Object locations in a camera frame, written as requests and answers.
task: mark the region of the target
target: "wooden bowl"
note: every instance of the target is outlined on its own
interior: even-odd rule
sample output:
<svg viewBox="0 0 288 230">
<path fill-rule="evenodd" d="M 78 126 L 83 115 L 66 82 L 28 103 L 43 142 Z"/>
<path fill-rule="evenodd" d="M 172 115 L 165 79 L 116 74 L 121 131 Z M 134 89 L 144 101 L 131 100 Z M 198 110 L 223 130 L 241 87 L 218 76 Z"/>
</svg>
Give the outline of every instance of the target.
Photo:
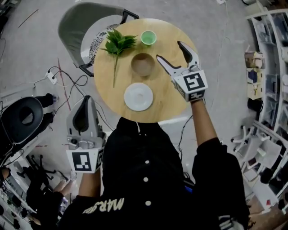
<svg viewBox="0 0 288 230">
<path fill-rule="evenodd" d="M 141 77 L 152 73 L 155 66 L 153 57 L 147 53 L 139 53 L 132 58 L 131 68 Z"/>
</svg>

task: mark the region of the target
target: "power strip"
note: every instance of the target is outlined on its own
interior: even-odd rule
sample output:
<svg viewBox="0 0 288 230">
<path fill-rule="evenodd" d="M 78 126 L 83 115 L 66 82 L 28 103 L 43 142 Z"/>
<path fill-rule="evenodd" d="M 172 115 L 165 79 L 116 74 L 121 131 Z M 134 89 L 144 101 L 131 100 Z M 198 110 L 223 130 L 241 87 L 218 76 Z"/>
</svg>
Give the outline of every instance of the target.
<svg viewBox="0 0 288 230">
<path fill-rule="evenodd" d="M 224 4 L 226 1 L 225 0 L 217 0 L 217 3 L 219 4 L 219 5 L 222 5 L 222 4 Z"/>
<path fill-rule="evenodd" d="M 57 84 L 57 78 L 54 77 L 53 73 L 50 71 L 50 73 L 46 72 L 45 77 L 48 77 L 49 80 L 52 82 L 52 84 Z"/>
</svg>

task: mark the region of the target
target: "plant stem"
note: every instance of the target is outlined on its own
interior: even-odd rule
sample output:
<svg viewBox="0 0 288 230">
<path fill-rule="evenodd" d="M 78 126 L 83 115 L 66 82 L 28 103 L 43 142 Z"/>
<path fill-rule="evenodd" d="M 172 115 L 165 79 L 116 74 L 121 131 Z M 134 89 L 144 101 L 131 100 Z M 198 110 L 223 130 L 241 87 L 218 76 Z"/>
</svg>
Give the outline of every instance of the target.
<svg viewBox="0 0 288 230">
<path fill-rule="evenodd" d="M 117 68 L 118 58 L 119 58 L 119 54 L 116 55 L 116 61 L 115 61 L 115 64 L 114 64 L 113 88 L 115 87 L 115 77 L 116 77 L 116 68 Z"/>
</svg>

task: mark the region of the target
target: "cup rim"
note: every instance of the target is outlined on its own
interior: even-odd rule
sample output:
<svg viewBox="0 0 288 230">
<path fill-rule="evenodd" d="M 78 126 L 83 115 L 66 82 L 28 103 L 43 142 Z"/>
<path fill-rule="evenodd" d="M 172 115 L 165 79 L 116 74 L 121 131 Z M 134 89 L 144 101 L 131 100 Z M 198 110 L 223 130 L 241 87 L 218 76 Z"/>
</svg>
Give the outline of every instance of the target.
<svg viewBox="0 0 288 230">
<path fill-rule="evenodd" d="M 148 43 L 146 43 L 146 42 L 144 42 L 144 41 L 142 40 L 142 35 L 143 35 L 145 32 L 152 32 L 152 33 L 155 35 L 155 41 L 154 41 L 153 43 L 148 44 Z M 153 45 L 153 44 L 157 41 L 157 35 L 156 35 L 156 33 L 155 33 L 154 31 L 144 31 L 144 32 L 141 34 L 140 39 L 141 39 L 141 42 L 144 43 L 145 45 Z"/>
</svg>

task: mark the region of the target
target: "sleeve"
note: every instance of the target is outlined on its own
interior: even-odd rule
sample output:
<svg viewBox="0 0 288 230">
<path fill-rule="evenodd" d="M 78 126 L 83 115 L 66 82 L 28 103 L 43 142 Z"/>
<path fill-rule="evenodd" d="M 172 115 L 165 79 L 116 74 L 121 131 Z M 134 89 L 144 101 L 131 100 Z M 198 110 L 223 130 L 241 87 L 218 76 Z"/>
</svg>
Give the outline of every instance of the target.
<svg viewBox="0 0 288 230">
<path fill-rule="evenodd" d="M 199 209 L 211 210 L 212 219 L 230 216 L 248 228 L 249 209 L 245 201 L 243 177 L 238 160 L 227 153 L 227 146 L 213 138 L 197 149 L 192 174 L 194 197 Z"/>
<path fill-rule="evenodd" d="M 77 196 L 65 210 L 58 229 L 82 229 L 85 215 L 83 212 L 93 206 L 98 199 L 94 197 Z"/>
</svg>

